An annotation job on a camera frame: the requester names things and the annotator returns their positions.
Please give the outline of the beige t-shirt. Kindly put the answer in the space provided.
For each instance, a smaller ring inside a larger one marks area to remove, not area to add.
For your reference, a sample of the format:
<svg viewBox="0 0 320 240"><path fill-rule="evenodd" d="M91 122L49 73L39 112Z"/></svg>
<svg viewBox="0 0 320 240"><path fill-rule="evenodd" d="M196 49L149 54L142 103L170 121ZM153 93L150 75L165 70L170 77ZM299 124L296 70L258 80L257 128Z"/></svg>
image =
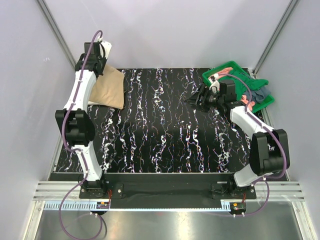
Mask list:
<svg viewBox="0 0 320 240"><path fill-rule="evenodd" d="M88 104L122 110L125 105L124 77L121 71L106 64L103 75L98 77L91 90Z"/></svg>

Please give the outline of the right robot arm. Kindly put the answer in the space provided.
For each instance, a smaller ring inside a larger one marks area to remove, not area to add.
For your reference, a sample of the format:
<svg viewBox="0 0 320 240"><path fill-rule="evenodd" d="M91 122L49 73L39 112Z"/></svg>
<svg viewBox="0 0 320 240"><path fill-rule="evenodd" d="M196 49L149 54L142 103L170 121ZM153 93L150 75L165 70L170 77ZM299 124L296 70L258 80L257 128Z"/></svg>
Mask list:
<svg viewBox="0 0 320 240"><path fill-rule="evenodd" d="M227 185L228 195L239 198L245 187L263 178L278 179L290 166L288 135L283 129L274 129L255 116L245 104L237 100L233 80L223 80L211 86L202 84L184 101L193 109L208 112L211 107L229 118L250 137L249 164L235 172Z"/></svg>

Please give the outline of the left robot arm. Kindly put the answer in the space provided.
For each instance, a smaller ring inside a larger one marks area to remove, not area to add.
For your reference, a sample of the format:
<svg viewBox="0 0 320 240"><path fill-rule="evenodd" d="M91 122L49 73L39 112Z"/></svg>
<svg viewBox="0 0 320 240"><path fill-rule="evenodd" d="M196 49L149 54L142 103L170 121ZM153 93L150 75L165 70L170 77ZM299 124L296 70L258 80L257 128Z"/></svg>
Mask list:
<svg viewBox="0 0 320 240"><path fill-rule="evenodd" d="M87 114L90 94L99 76L103 75L112 45L107 41L84 43L84 53L75 65L75 80L63 109L55 112L55 120L67 151L77 155L83 178L94 182L90 192L97 198L108 193L106 183L100 181L102 168L94 150L95 126Z"/></svg>

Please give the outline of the pink t-shirt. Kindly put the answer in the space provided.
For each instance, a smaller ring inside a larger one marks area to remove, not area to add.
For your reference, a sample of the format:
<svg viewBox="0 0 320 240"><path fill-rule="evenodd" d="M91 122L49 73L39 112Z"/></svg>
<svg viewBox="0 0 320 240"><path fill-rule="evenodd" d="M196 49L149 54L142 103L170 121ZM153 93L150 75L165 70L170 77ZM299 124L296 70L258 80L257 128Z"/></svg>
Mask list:
<svg viewBox="0 0 320 240"><path fill-rule="evenodd" d="M226 68L218 71L217 73L218 73L219 76L220 76L219 81L222 81L222 78L225 77L225 76L230 76L230 77L233 77L233 78L236 79L236 77L235 77L234 75L229 74L230 71L232 71L232 70L236 70L236 69L235 69L235 68L232 68L232 67L226 67ZM248 86L247 86L244 82L242 82L242 83L246 86L247 90L249 91L250 97L252 97L251 90L248 88ZM237 99L237 100L238 100L238 101L242 101L243 103L245 103L245 105L247 106L247 108L248 108L250 111L253 110L253 107L254 107L254 105L255 105L255 103L254 103L253 101L252 101L252 102L249 102L248 100L243 100L242 98L241 98L241 99Z"/></svg>

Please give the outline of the green t-shirt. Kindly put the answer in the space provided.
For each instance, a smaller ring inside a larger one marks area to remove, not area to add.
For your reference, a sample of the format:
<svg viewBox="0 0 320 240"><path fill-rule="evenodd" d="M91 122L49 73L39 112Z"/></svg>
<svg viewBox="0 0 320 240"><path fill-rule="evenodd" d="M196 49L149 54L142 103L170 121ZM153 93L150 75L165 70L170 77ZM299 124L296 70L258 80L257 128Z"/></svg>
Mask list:
<svg viewBox="0 0 320 240"><path fill-rule="evenodd" d="M269 81L266 79L253 79L251 78L248 74L243 73L238 70L231 70L229 72L230 75L235 76L230 77L230 76L224 76L222 80L233 80L235 84L235 93L237 99L241 99L242 95L248 90L247 87L243 84L243 82L248 86L248 88L253 92L257 91L260 88L267 86L269 84Z"/></svg>

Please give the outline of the grey t-shirt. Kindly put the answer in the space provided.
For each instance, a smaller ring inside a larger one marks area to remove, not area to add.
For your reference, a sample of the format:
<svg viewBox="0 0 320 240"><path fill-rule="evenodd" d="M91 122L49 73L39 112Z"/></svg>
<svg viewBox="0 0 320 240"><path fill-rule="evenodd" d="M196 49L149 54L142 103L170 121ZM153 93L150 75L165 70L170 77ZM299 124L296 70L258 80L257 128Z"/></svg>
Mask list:
<svg viewBox="0 0 320 240"><path fill-rule="evenodd" d="M249 91L246 90L242 94L241 99L248 100L249 102L254 102L255 104L256 103L261 104L267 98L267 96L271 94L271 92L266 86L262 86L261 88L256 90L251 89L250 92L251 92L251 97L250 97Z"/></svg>

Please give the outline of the green plastic bin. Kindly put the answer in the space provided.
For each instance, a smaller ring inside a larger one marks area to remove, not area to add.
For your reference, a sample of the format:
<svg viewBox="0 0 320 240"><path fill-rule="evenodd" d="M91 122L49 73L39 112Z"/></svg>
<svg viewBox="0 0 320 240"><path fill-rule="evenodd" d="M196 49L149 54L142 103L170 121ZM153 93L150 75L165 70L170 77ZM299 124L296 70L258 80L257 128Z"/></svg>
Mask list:
<svg viewBox="0 0 320 240"><path fill-rule="evenodd" d="M252 112L256 113L275 102L275 98L267 88L269 81L266 79L256 79L239 66L235 61L228 61L220 66L212 68L202 74L203 83L212 88L215 81L232 80L235 83L236 97L240 100L246 96L246 100L251 100Z"/></svg>

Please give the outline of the left aluminium frame post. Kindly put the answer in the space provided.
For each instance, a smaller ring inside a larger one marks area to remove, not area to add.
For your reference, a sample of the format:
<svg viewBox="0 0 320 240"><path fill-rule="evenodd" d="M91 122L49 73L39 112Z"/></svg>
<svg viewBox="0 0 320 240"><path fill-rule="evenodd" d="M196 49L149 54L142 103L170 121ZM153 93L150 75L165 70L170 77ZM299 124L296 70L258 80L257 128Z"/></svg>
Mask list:
<svg viewBox="0 0 320 240"><path fill-rule="evenodd" d="M52 14L48 4L45 0L35 0L35 3L39 7L42 15L44 16L50 30L52 31L59 47L61 48L64 56L66 57L69 65L71 66L71 69L75 71L75 65L76 65L76 59L72 55L71 49L69 48L55 18Z"/></svg>

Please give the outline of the aluminium frame post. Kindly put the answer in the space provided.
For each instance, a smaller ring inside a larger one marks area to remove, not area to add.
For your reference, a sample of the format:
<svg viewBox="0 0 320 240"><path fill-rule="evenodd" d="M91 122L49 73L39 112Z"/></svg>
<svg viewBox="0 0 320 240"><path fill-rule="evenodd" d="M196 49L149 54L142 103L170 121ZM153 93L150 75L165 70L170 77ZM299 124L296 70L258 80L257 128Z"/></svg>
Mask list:
<svg viewBox="0 0 320 240"><path fill-rule="evenodd" d="M283 12L276 28L274 29L267 45L265 46L257 64L253 68L252 72L256 76L258 72L261 70L263 64L265 63L267 57L269 56L272 48L274 47L275 43L277 42L278 38L280 37L282 31L284 30L287 22L289 21L291 15L295 11L295 8L299 4L300 0L290 0L285 11Z"/></svg>
<svg viewBox="0 0 320 240"><path fill-rule="evenodd" d="M45 0L35 0L35 3L39 7L42 15L44 16L50 30L52 31L59 47L61 48L64 56L66 57L69 65L71 66L71 69L75 71L75 65L76 65L76 59L72 55L71 49L69 48L55 18L52 14L48 4Z"/></svg>

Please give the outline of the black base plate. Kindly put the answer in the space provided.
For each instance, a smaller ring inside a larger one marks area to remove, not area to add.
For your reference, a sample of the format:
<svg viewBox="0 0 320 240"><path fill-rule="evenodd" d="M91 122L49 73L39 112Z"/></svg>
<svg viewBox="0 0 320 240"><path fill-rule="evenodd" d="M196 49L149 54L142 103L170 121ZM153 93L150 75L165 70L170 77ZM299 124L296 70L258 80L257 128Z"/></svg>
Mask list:
<svg viewBox="0 0 320 240"><path fill-rule="evenodd" d="M231 173L105 173L111 201L204 204L221 200L255 200L254 187L232 189Z"/></svg>

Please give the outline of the right aluminium frame post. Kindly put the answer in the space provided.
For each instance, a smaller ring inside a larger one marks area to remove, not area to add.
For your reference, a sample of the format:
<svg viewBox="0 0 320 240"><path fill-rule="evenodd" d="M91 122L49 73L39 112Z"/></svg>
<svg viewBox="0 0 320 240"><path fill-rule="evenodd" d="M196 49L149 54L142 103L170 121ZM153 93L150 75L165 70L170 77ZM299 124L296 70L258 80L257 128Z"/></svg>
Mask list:
<svg viewBox="0 0 320 240"><path fill-rule="evenodd" d="M258 72L261 70L263 64L265 63L267 57L269 56L272 48L274 47L275 43L277 42L278 38L280 37L282 31L284 30L287 22L289 21L291 15L295 11L295 8L299 4L300 0L290 0L285 11L283 12L276 28L274 29L267 45L265 46L257 64L253 68L252 72L256 76Z"/></svg>

